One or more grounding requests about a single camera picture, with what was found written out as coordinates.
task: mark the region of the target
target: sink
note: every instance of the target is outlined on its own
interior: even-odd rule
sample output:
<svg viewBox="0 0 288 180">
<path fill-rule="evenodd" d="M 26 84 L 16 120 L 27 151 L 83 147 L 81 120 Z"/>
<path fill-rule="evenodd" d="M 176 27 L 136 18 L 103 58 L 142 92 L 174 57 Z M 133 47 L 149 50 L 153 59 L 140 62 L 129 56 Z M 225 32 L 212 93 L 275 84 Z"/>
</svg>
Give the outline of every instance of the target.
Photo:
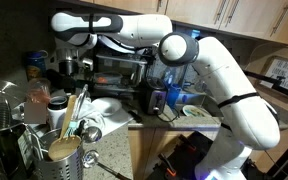
<svg viewBox="0 0 288 180">
<path fill-rule="evenodd" d="M 185 105 L 194 105 L 201 107 L 208 111 L 213 117 L 223 117 L 221 110 L 217 107 L 216 101 L 205 93 L 191 93 L 182 91 L 175 104 L 175 109 L 180 112 L 180 115 L 184 116 L 182 108 Z"/>
</svg>

